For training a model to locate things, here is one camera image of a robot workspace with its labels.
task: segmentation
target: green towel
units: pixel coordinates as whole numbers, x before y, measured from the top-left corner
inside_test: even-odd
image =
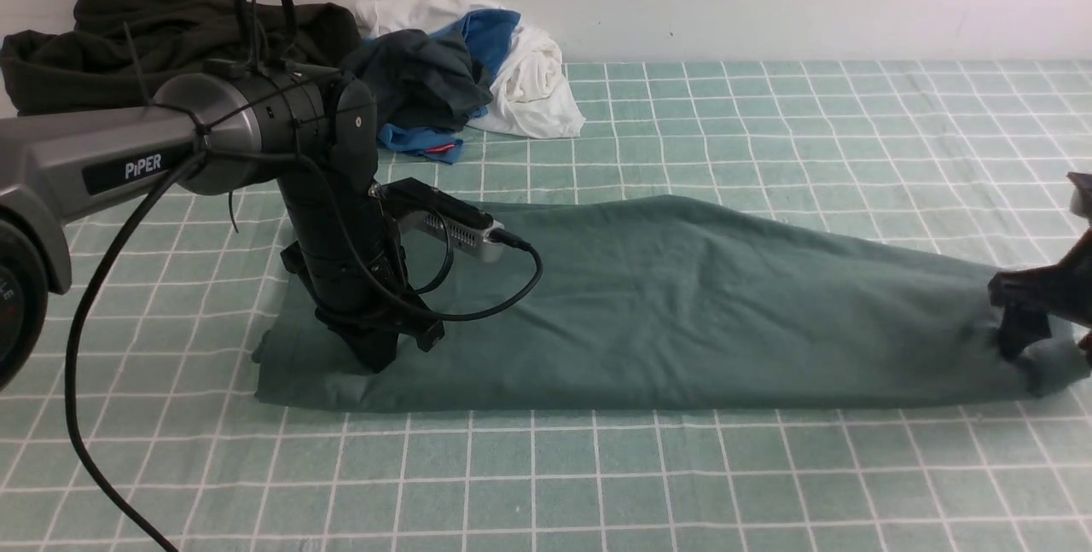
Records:
[[[293,279],[254,354],[257,398],[307,409],[880,409],[1042,397],[1088,377],[1072,326],[1013,362],[997,347],[997,269],[664,196],[589,205],[484,204],[542,254],[511,309],[446,322],[361,369]],[[405,238],[415,285],[442,244]],[[530,278],[514,249],[459,256],[434,310],[500,303]]]

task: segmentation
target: black strap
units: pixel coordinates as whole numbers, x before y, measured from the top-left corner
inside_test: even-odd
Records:
[[[256,3],[253,4],[253,8],[257,11],[258,0],[254,0],[254,2]],[[247,24],[246,5],[247,5],[247,0],[235,0],[235,20],[236,23],[239,25],[239,35],[242,37],[242,43],[245,43],[246,46],[249,47],[250,66],[257,67],[259,61],[258,38],[253,37],[254,36],[253,30],[251,30],[249,24]],[[271,61],[280,61],[282,58],[284,58],[285,51],[287,51],[289,47],[296,44],[296,35],[298,32],[298,26],[296,23],[296,4],[294,4],[292,0],[281,0],[281,10],[284,12],[285,28],[282,35],[284,40],[277,43],[275,48],[272,46],[271,43],[270,50],[273,51],[273,55],[270,55]]]

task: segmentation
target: red tag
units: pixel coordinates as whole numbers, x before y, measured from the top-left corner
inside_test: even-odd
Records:
[[[441,144],[440,146],[434,146],[432,149],[426,149],[425,153],[447,153],[455,148],[455,143],[449,142],[448,144]]]

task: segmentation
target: green checkered mat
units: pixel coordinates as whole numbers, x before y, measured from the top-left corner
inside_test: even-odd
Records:
[[[387,156],[468,199],[663,192],[1004,266],[1085,227],[1092,61],[572,64],[577,140],[467,132]],[[62,347],[129,204],[70,226],[75,282],[0,396],[0,550],[153,550],[78,469]],[[249,361],[285,284],[272,187],[165,198],[88,324],[81,422],[187,551],[942,552],[1092,549],[1092,388],[891,412],[450,413],[272,408]]]

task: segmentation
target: white cloth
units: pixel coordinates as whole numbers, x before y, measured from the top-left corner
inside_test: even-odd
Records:
[[[482,9],[502,9],[492,0],[359,0],[363,32],[377,37],[399,30],[436,32]],[[535,139],[575,138],[584,116],[565,75],[561,47],[520,17],[512,47],[497,72],[488,113],[467,124],[479,130]]]

